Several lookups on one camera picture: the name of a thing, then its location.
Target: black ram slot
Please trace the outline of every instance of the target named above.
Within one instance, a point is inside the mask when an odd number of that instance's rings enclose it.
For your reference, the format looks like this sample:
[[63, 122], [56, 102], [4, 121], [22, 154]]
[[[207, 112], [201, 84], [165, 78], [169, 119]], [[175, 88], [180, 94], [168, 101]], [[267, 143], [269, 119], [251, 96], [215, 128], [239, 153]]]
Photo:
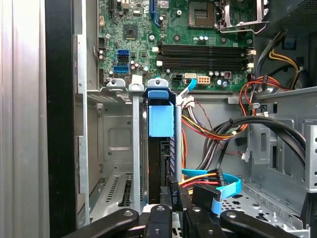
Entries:
[[238, 47], [210, 47], [210, 46], [184, 46], [184, 45], [163, 45], [162, 55], [193, 56], [199, 54], [201, 57], [242, 57], [245, 54], [243, 48]]
[[243, 62], [225, 62], [225, 61], [190, 61], [187, 59], [168, 59], [163, 60], [164, 69], [207, 69], [207, 70], [228, 70], [241, 71], [245, 69]]
[[178, 57], [166, 57], [164, 56], [162, 58], [163, 61], [175, 61], [175, 60], [179, 60], [179, 61], [188, 61], [188, 62], [191, 62], [191, 63], [194, 63], [194, 62], [198, 62], [198, 63], [204, 63], [204, 62], [216, 62], [216, 63], [235, 63], [235, 62], [238, 62], [238, 63], [246, 63], [247, 60], [243, 59], [243, 58], [230, 58], [230, 59], [213, 59], [213, 58], [178, 58]]

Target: green circuit board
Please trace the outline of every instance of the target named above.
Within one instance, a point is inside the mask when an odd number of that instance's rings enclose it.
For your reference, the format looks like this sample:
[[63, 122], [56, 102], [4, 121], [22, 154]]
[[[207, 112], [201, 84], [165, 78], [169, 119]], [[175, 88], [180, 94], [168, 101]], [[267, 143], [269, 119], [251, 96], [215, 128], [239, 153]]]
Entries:
[[[99, 49], [104, 50], [104, 58], [99, 60], [100, 85], [104, 86], [111, 78], [120, 77], [131, 82], [132, 74], [143, 76], [144, 83], [155, 77], [161, 77], [169, 81], [170, 88], [178, 91], [186, 87], [184, 80], [174, 81], [175, 75], [195, 73], [197, 76], [209, 76], [209, 70], [177, 69], [167, 73], [166, 69], [157, 67], [157, 54], [152, 52], [152, 47], [157, 46], [157, 41], [171, 45], [201, 45], [200, 36], [207, 36], [204, 45], [245, 47], [253, 45], [251, 33], [221, 34], [214, 28], [217, 23], [217, 12], [212, 9], [214, 20], [206, 24], [212, 24], [213, 28], [189, 27], [189, 15], [192, 7], [190, 4], [200, 3], [215, 4], [214, 1], [197, 0], [171, 0], [156, 2], [156, 17], [163, 16], [163, 22], [158, 26], [151, 14], [149, 0], [99, 0]], [[231, 22], [236, 24], [241, 21], [251, 21], [254, 17], [254, 0], [238, 1], [231, 7]], [[206, 11], [202, 9], [202, 18], [206, 17]], [[130, 58], [127, 62], [129, 72], [116, 73], [113, 68], [117, 65], [117, 50], [129, 50]], [[201, 91], [239, 91], [247, 80], [246, 71], [231, 72], [232, 76], [227, 80], [227, 87], [217, 85], [223, 76], [211, 77], [208, 85], [197, 85], [196, 90]]]

